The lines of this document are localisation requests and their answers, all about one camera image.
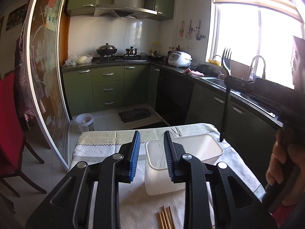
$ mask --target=curved faucet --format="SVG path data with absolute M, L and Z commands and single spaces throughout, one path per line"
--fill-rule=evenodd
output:
M 250 76 L 253 74 L 253 62 L 254 62 L 254 60 L 257 59 L 257 58 L 262 58 L 262 59 L 263 59 L 263 62 L 264 62 L 264 70 L 263 70 L 262 79 L 266 79 L 266 73 L 265 73 L 265 71 L 266 71 L 266 61 L 265 61 L 265 59 L 264 59 L 261 55 L 256 55 L 256 56 L 252 59 L 252 63 L 251 63 L 251 65 L 250 65 L 250 69 L 249 69 L 248 76 L 247 76 L 247 79 L 246 79 L 247 81 L 249 81 Z

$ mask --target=hand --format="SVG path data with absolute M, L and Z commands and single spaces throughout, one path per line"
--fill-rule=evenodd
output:
M 291 190 L 291 192 L 282 201 L 284 206 L 292 206 L 299 202 L 305 192 L 305 146 L 289 144 L 287 151 L 291 160 L 299 165 L 301 172 Z M 281 183 L 283 181 L 283 172 L 280 163 L 286 162 L 286 153 L 283 147 L 283 129 L 279 129 L 276 133 L 276 142 L 273 146 L 269 168 L 266 172 L 266 179 L 270 185 L 274 182 Z

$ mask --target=chopsticks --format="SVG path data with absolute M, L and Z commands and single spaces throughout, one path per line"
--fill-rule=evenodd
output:
M 164 206 L 162 207 L 162 209 L 162 212 L 158 212 L 158 217 L 161 225 L 160 229 L 176 229 L 175 223 L 173 221 L 173 213 L 171 211 L 171 208 L 168 207 L 170 217 L 168 216 Z

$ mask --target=trash can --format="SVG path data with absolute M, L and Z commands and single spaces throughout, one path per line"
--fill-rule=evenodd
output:
M 75 121 L 81 132 L 94 131 L 93 116 L 91 114 L 80 114 Z

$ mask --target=window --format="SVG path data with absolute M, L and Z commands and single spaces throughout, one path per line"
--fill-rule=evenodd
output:
M 291 56 L 293 36 L 303 37 L 303 24 L 278 10 L 257 4 L 216 4 L 214 37 L 209 58 L 222 56 L 231 48 L 231 59 L 251 65 L 255 55 L 266 61 L 266 79 L 294 88 L 292 84 Z M 263 61 L 254 61 L 254 74 L 262 76 Z

